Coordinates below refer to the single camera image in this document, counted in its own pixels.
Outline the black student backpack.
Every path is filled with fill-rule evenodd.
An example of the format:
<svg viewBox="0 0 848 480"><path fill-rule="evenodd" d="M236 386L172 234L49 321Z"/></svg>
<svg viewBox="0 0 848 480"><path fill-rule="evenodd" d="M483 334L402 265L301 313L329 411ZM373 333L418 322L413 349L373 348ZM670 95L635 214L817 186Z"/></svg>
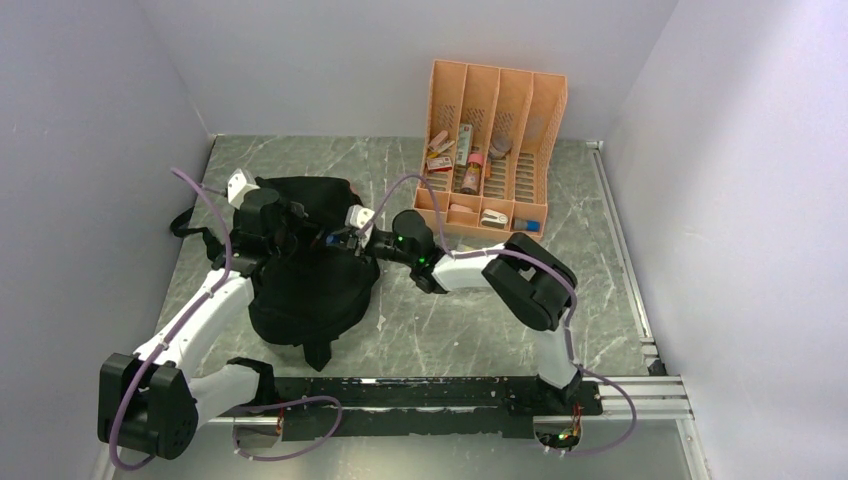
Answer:
<svg viewBox="0 0 848 480"><path fill-rule="evenodd" d="M325 244L328 234L345 227L348 209L362 200L342 178L258 178L257 183L302 203L308 217L301 236L306 254L299 262L247 272L254 288L251 325L267 343L302 347L306 363L322 371L332 357L332 342L363 319L380 277L376 260Z"/></svg>

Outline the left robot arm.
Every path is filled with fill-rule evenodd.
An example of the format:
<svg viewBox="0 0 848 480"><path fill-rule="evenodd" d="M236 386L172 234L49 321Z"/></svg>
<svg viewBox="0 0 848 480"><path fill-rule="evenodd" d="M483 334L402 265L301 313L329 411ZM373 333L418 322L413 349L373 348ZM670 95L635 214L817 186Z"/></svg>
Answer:
<svg viewBox="0 0 848 480"><path fill-rule="evenodd" d="M201 287L162 331L100 368L97 435L119 470L175 459L210 420L236 408L261 416L279 397L264 362L235 358L211 375L193 375L226 324L256 299L260 271L279 253L277 235L302 216L277 191L252 184L230 186L228 202L233 228L213 243Z"/></svg>

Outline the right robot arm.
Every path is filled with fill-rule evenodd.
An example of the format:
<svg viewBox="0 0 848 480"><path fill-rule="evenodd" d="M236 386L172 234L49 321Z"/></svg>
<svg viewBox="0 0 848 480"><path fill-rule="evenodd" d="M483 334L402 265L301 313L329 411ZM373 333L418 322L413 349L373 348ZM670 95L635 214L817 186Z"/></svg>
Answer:
<svg viewBox="0 0 848 480"><path fill-rule="evenodd" d="M409 267L411 280L428 294L491 288L535 332L542 406L562 414L576 403L582 373L574 364L563 320L576 303L577 281L569 268L521 232L492 247L459 252L438 245L416 210L397 214L389 231L373 225L375 216L361 206L348 211L346 225L357 230L359 253Z"/></svg>

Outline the brown bottle pink cap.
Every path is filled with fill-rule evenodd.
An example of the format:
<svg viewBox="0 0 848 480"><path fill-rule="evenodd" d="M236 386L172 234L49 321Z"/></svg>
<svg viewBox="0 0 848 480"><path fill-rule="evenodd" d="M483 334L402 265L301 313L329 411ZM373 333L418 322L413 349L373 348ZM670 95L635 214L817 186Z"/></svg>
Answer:
<svg viewBox="0 0 848 480"><path fill-rule="evenodd" d="M467 195L477 195L480 190L485 158L480 153L471 153L468 156L466 170L461 182L460 192Z"/></svg>

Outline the white stapler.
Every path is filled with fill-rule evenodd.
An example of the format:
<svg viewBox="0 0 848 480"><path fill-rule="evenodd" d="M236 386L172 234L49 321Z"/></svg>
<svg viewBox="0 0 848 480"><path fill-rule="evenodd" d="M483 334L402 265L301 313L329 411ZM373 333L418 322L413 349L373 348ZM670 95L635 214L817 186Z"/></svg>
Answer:
<svg viewBox="0 0 848 480"><path fill-rule="evenodd" d="M481 212L480 225L487 228L504 230L509 223L509 217L493 209L484 209Z"/></svg>

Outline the pink white small box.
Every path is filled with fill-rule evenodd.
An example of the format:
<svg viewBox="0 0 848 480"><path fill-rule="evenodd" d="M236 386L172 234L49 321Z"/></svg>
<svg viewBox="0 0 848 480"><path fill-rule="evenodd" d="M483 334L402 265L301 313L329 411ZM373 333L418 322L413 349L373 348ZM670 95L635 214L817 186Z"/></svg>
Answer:
<svg viewBox="0 0 848 480"><path fill-rule="evenodd" d="M427 158L425 166L428 173L448 172L453 169L453 162L449 156Z"/></svg>

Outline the pink eraser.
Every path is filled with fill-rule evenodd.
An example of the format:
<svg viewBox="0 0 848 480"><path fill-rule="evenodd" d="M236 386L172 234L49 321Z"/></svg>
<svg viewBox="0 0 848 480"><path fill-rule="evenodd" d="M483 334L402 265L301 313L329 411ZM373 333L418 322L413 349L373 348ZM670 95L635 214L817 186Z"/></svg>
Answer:
<svg viewBox="0 0 848 480"><path fill-rule="evenodd" d="M430 152L441 151L442 147L447 144L448 141L449 132L447 130L442 130L430 140L427 148Z"/></svg>

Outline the blue capped small item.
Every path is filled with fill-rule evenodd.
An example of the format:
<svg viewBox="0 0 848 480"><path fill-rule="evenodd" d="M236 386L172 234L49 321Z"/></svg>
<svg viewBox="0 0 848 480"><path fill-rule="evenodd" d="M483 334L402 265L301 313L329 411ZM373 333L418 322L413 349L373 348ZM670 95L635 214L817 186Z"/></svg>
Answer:
<svg viewBox="0 0 848 480"><path fill-rule="evenodd" d="M514 218L512 228L516 231L538 233L541 231L541 224L535 220Z"/></svg>

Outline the green white box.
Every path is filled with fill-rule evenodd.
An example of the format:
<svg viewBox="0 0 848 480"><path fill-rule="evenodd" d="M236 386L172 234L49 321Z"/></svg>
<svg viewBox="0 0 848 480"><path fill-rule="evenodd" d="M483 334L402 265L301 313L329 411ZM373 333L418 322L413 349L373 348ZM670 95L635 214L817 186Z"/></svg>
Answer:
<svg viewBox="0 0 848 480"><path fill-rule="evenodd" d="M473 125L461 123L459 125L457 141L456 141L456 157L455 164L457 166L466 166L469 154L471 153L473 139Z"/></svg>

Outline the orange plastic desk organizer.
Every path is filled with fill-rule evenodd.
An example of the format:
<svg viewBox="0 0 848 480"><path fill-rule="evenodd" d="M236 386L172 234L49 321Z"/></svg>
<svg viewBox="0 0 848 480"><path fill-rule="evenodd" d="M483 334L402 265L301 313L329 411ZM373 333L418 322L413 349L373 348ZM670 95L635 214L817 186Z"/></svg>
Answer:
<svg viewBox="0 0 848 480"><path fill-rule="evenodd" d="M541 239L567 100L562 74L434 61L414 210L447 233Z"/></svg>

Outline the grey round jar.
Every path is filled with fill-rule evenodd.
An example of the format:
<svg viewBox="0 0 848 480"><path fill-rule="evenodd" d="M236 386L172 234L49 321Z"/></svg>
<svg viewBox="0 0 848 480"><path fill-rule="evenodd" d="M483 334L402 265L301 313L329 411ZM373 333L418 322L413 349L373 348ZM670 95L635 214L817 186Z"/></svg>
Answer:
<svg viewBox="0 0 848 480"><path fill-rule="evenodd" d="M504 133L495 132L489 143L488 158L492 160L504 159L512 148L511 138Z"/></svg>

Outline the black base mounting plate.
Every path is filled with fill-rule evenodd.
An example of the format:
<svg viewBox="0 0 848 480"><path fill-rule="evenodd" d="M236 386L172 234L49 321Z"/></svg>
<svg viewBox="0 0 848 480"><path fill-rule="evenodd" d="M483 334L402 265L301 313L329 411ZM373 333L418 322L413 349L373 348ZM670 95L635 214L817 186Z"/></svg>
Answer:
<svg viewBox="0 0 848 480"><path fill-rule="evenodd" d="M332 430L337 437L499 434L536 437L545 418L567 423L603 412L596 383L563 393L536 376L344 378L278 377L272 409L231 410L282 427L285 441Z"/></svg>

